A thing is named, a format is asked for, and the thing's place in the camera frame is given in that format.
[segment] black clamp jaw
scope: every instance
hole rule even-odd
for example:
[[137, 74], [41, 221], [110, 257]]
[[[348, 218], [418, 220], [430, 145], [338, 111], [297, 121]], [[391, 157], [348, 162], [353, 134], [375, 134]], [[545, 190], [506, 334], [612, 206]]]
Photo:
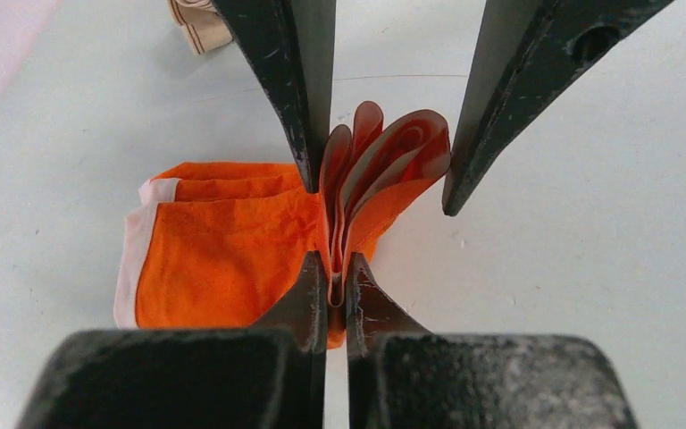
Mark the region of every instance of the black clamp jaw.
[[[488, 0], [443, 210], [456, 215], [501, 151], [671, 0]], [[213, 0], [280, 117], [305, 187], [330, 130], [335, 0]], [[436, 335], [347, 280], [352, 428], [637, 427], [608, 360], [555, 335]], [[322, 427], [327, 279], [297, 283], [250, 328], [82, 332], [55, 352], [20, 428]]]

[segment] black metal clamp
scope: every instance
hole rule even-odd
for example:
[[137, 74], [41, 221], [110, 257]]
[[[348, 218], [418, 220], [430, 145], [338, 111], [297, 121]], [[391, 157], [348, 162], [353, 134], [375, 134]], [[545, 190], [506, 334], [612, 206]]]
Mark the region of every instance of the black metal clamp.
[[[671, 0], [488, 0], [443, 209]], [[213, 0], [277, 111], [306, 189], [330, 125], [335, 0]], [[318, 255], [245, 330], [84, 332], [54, 354], [21, 428], [322, 427], [327, 279]], [[607, 359], [551, 335], [435, 335], [354, 255], [347, 281], [352, 428], [636, 427]]]

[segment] white background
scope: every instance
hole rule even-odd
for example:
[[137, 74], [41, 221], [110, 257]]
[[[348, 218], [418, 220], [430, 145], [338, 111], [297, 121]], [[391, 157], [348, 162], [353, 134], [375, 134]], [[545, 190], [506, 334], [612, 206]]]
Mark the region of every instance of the white background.
[[[453, 130], [481, 13], [340, 0], [333, 124], [371, 99]], [[62, 338], [113, 327], [122, 218], [186, 160], [291, 161], [237, 47], [193, 56], [164, 1], [63, 2], [0, 99], [0, 428]], [[643, 427], [686, 428], [686, 0], [567, 90], [458, 217], [440, 191], [382, 239], [383, 289], [436, 332], [591, 339]], [[341, 350], [329, 367], [328, 427], [347, 427]]]

